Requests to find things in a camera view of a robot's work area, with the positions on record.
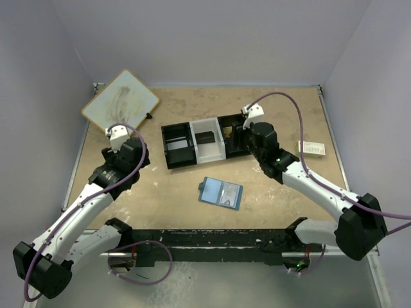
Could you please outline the blue leather card holder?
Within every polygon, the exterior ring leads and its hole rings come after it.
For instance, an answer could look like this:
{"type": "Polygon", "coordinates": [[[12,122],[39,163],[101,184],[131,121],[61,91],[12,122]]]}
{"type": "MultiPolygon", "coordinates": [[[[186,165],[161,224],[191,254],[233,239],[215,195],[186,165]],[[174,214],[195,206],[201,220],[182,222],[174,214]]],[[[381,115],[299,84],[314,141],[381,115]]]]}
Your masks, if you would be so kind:
{"type": "Polygon", "coordinates": [[[239,210],[243,186],[231,182],[205,177],[198,185],[200,202],[239,210]]]}

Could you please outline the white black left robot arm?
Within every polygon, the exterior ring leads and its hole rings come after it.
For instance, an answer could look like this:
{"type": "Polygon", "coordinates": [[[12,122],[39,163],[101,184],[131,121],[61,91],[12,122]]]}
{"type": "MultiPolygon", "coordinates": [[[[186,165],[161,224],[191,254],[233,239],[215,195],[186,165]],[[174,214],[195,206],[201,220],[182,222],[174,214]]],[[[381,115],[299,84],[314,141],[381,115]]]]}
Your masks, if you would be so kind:
{"type": "Polygon", "coordinates": [[[26,303],[42,296],[57,297],[87,257],[118,245],[121,232],[115,227],[103,227],[88,241],[79,237],[139,180],[140,169],[150,163],[149,151],[142,138],[128,138],[118,149],[105,148],[102,154],[104,164],[93,171],[74,203],[40,236],[30,243],[21,241],[13,249],[26,303]]]}

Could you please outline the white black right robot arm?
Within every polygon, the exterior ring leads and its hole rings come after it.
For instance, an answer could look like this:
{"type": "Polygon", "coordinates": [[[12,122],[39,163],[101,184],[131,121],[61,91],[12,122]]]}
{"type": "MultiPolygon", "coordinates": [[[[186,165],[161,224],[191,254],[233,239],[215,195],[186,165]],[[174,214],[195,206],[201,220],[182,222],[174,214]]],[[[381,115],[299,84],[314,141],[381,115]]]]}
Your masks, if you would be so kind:
{"type": "Polygon", "coordinates": [[[333,218],[295,221],[289,228],[299,242],[336,246],[350,259],[360,261],[387,236],[375,196],[357,196],[316,175],[301,159],[280,147],[272,124],[260,122],[244,128],[235,122],[230,138],[234,147],[248,149],[267,177],[299,191],[333,218]]]}

